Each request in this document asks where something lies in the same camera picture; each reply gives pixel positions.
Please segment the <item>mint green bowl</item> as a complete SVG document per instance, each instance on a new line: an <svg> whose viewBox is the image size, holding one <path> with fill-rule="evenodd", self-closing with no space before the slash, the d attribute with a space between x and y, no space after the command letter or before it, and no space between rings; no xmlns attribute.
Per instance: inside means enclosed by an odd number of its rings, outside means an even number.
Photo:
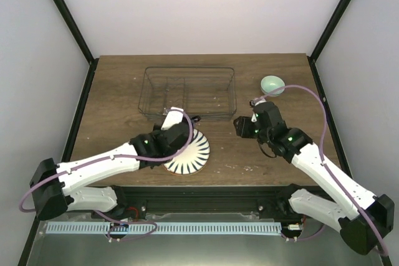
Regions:
<svg viewBox="0 0 399 266"><path fill-rule="evenodd" d="M268 75L261 80L261 90L263 94L269 94L271 97L279 96L285 90L283 79L274 75Z"/></svg>

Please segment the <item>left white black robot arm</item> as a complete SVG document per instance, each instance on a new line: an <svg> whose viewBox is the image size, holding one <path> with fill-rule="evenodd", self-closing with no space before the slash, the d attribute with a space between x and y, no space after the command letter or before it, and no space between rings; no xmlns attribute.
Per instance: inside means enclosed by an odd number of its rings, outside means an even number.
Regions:
<svg viewBox="0 0 399 266"><path fill-rule="evenodd" d="M92 183L155 166L164 166L171 174L194 174L204 168L209 156L207 137L181 113L173 111L152 132L137 135L110 151L78 161L41 161L29 183L32 211L41 221L87 210L123 219L129 205L122 189L93 188Z"/></svg>

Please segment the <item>black wire dish rack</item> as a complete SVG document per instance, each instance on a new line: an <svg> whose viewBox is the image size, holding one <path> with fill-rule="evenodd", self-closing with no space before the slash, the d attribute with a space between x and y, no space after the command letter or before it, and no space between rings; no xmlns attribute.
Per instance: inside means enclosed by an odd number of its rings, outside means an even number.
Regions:
<svg viewBox="0 0 399 266"><path fill-rule="evenodd" d="M230 120L237 110L231 67L151 66L144 71L139 112L159 120L172 107L204 120Z"/></svg>

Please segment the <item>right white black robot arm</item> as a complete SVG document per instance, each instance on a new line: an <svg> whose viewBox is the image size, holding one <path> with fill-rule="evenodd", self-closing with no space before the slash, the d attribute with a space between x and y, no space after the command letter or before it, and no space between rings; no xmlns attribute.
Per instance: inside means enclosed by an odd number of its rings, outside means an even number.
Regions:
<svg viewBox="0 0 399 266"><path fill-rule="evenodd" d="M326 200L297 187L278 200L278 213L285 218L296 213L314 218L336 230L360 255L380 246L379 240L393 229L394 202L356 183L321 154L306 133L289 128L273 102L260 101L252 108L252 116L239 116L233 121L237 136L268 145L276 156L308 175L331 198Z"/></svg>

